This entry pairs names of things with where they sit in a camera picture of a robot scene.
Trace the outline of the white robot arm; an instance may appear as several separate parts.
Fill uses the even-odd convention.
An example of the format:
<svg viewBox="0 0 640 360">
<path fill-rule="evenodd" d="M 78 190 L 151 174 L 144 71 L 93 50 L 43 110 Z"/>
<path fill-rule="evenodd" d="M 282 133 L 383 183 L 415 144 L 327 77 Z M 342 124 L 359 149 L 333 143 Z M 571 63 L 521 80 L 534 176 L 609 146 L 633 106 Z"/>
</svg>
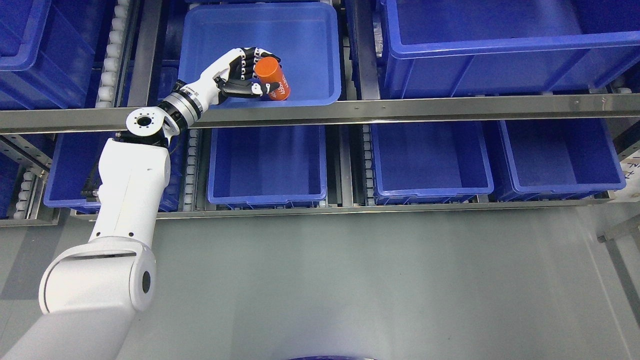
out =
<svg viewBox="0 0 640 360">
<path fill-rule="evenodd" d="M 117 358 L 135 317 L 154 297 L 152 245 L 170 181 L 169 142 L 198 121 L 215 96 L 185 85 L 155 107 L 130 112 L 128 135 L 106 141 L 90 238 L 48 265 L 38 289 L 42 315 L 5 360 Z"/>
</svg>

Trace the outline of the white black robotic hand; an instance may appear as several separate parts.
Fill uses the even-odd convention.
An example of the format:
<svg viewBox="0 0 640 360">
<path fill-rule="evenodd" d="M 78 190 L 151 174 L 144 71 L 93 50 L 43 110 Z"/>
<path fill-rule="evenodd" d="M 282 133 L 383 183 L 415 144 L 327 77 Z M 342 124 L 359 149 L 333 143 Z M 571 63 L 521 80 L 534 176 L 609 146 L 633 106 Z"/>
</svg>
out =
<svg viewBox="0 0 640 360">
<path fill-rule="evenodd" d="M 256 75 L 256 66 L 262 59 L 281 59 L 258 47 L 232 48 L 202 71 L 195 82 L 183 84 L 176 92 L 188 96 L 202 110 L 221 105 L 228 98 L 256 99 L 280 88 L 276 82 L 262 82 Z"/>
</svg>

